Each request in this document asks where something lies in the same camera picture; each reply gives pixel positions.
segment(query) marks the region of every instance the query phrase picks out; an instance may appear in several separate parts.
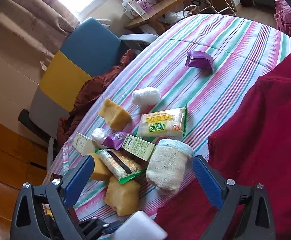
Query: yellow sponge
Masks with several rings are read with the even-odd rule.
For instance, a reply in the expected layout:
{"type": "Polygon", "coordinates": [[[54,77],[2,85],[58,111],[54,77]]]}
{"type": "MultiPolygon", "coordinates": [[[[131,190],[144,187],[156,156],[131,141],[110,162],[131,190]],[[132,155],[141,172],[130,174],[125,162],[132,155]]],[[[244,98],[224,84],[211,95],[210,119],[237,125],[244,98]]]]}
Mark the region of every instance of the yellow sponge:
{"type": "Polygon", "coordinates": [[[103,106],[98,115],[104,118],[105,122],[111,129],[117,131],[122,131],[132,120],[126,110],[108,98],[104,100],[103,106]]]}
{"type": "Polygon", "coordinates": [[[101,161],[100,157],[95,153],[89,153],[90,156],[94,159],[94,171],[90,179],[98,181],[109,181],[110,177],[113,176],[112,172],[108,167],[101,161]]]}
{"type": "Polygon", "coordinates": [[[116,177],[110,178],[104,202],[112,207],[118,216],[131,215],[137,211],[140,184],[134,180],[120,184],[116,177]]]}

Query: brown cloth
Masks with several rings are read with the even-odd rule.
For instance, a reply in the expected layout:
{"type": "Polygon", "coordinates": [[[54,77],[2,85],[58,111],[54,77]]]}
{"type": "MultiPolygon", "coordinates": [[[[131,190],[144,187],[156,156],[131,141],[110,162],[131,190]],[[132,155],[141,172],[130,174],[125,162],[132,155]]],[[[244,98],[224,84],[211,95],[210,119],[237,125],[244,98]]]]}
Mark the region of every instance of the brown cloth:
{"type": "Polygon", "coordinates": [[[59,120],[56,136],[60,147],[73,134],[85,114],[96,102],[99,96],[106,90],[119,73],[135,58],[135,53],[128,50],[121,58],[119,66],[113,66],[107,73],[93,77],[84,83],[81,88],[69,117],[59,120]]]}

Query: window sill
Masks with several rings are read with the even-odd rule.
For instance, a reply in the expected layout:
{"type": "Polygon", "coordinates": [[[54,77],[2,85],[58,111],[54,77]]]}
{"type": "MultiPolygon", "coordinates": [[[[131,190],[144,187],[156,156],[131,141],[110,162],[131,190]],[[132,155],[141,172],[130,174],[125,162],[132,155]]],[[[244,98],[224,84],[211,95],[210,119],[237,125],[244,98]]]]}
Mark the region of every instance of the window sill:
{"type": "Polygon", "coordinates": [[[101,6],[103,3],[105,3],[107,0],[93,0],[86,8],[82,10],[82,12],[78,15],[78,20],[82,23],[85,21],[88,16],[91,14],[92,11],[97,9],[99,6],[101,6]]]}

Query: striped tablecloth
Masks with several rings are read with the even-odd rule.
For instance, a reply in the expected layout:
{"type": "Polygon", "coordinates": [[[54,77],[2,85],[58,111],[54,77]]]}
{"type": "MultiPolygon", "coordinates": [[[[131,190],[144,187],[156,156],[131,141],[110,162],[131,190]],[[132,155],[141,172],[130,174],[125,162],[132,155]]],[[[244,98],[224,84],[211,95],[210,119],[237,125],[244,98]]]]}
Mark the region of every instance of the striped tablecloth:
{"type": "MultiPolygon", "coordinates": [[[[135,132],[140,121],[139,107],[131,103],[131,93],[144,87],[158,88],[160,102],[151,112],[188,105],[187,132],[183,142],[195,154],[207,158],[207,140],[238,108],[244,94],[256,79],[272,70],[291,53],[291,38],[269,26],[250,20],[216,14],[202,14],[182,20],[160,36],[126,67],[91,107],[73,135],[64,144],[51,171],[66,173],[75,167],[81,156],[73,149],[76,132],[90,135],[97,128],[108,130],[97,115],[105,98],[110,98],[133,118],[125,128],[135,132]],[[187,51],[200,50],[210,54],[215,72],[185,67],[187,51]]],[[[187,169],[182,188],[194,178],[187,169]]],[[[141,184],[140,210],[149,216],[170,197],[158,196],[145,176],[141,184]]],[[[106,183],[89,181],[75,205],[80,220],[97,216],[107,222],[120,219],[103,198],[106,183]]]]}

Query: barcode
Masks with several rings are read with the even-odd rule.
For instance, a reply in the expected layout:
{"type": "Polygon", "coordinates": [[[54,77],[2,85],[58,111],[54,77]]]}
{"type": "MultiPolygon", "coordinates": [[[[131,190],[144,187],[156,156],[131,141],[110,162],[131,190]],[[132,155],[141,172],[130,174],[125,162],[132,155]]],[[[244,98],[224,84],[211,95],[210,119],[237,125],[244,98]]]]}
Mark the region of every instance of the barcode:
{"type": "Polygon", "coordinates": [[[133,137],[129,137],[129,140],[127,141],[127,145],[131,146],[131,143],[133,142],[133,137]]]}

